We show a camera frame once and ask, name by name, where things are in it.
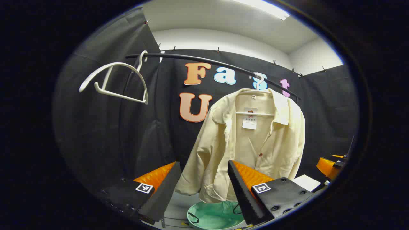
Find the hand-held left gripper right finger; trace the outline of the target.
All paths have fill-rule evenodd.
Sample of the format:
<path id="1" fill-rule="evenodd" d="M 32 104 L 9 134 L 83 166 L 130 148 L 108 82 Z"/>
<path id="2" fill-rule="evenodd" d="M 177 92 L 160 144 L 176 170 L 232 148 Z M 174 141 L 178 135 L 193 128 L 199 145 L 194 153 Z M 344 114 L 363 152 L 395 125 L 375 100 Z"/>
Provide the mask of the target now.
<path id="1" fill-rule="evenodd" d="M 286 177 L 272 179 L 234 160 L 228 162 L 228 175 L 247 224 L 277 219 L 314 195 Z"/>

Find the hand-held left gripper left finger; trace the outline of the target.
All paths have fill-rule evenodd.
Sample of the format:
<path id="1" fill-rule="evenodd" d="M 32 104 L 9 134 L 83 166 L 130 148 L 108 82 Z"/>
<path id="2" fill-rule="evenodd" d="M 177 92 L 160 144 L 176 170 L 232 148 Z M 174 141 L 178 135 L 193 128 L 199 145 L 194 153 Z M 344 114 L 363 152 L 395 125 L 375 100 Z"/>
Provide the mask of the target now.
<path id="1" fill-rule="evenodd" d="M 136 179 L 122 179 L 103 188 L 99 199 L 134 222 L 155 224 L 165 216 L 180 175 L 180 162 L 175 161 Z"/>

